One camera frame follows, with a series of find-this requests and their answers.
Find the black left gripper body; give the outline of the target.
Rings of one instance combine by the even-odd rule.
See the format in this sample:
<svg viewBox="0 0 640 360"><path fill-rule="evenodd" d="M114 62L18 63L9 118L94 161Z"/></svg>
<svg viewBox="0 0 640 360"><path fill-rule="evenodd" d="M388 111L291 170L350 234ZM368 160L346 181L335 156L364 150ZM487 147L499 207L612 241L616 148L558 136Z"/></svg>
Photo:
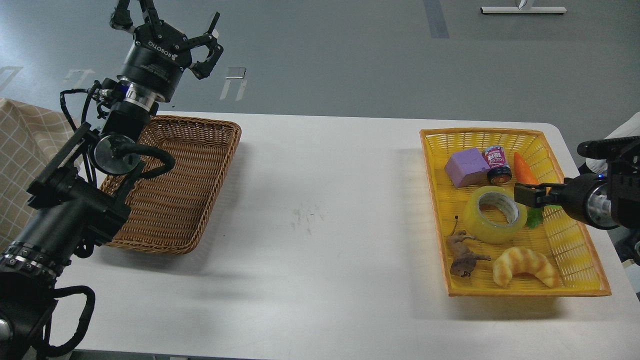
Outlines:
<svg viewBox="0 0 640 360"><path fill-rule="evenodd" d="M154 39L146 23L135 28L134 43L119 71L118 79L146 87L157 94L157 101L168 103L186 68L192 64L189 50L179 52L175 46L186 38L167 22L160 23L160 39Z"/></svg>

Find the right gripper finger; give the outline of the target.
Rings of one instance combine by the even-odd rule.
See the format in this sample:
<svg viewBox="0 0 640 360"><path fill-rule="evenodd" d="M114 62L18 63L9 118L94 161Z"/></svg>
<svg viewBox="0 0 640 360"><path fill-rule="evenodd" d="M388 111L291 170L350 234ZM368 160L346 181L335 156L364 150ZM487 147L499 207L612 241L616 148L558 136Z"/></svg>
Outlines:
<svg viewBox="0 0 640 360"><path fill-rule="evenodd" d="M560 194L566 186L564 183L515 183L514 200L530 208L560 206Z"/></svg>

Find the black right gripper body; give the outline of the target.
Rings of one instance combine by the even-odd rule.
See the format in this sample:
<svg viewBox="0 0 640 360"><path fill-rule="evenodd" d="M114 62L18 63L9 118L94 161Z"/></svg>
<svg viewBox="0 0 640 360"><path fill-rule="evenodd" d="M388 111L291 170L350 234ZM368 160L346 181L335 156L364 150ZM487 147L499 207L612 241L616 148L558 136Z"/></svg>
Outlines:
<svg viewBox="0 0 640 360"><path fill-rule="evenodd" d="M608 229L608 183L601 174L582 174L549 186L551 204L572 219L596 229Z"/></svg>

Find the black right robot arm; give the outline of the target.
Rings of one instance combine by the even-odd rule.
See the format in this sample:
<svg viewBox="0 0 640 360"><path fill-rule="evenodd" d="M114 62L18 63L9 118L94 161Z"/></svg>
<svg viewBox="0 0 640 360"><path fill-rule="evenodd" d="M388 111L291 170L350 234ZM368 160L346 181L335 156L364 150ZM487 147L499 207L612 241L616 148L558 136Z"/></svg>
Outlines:
<svg viewBox="0 0 640 360"><path fill-rule="evenodd" d="M640 174L639 137L615 137L579 144L581 157L605 160L605 173L586 173L565 178L563 183L519 183L514 187L517 203L531 208L562 207L579 223L599 230L639 230Z"/></svg>

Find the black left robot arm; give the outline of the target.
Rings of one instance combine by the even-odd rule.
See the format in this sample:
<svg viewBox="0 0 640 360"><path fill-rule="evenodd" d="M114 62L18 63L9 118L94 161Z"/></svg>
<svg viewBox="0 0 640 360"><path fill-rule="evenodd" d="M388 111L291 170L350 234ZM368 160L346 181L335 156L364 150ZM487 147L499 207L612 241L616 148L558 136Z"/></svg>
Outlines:
<svg viewBox="0 0 640 360"><path fill-rule="evenodd" d="M183 73L209 77L224 52L220 13L189 38L158 16L153 1L139 6L139 26L128 0L119 0L110 16L110 27L133 40L118 77L60 93L73 135L28 186L36 214L1 254L3 360L21 360L30 349L39 360L56 358L83 341L96 294L87 285L57 288L57 280L73 256L88 258L114 239L130 217L125 200L137 180L174 168L171 154L139 138Z"/></svg>

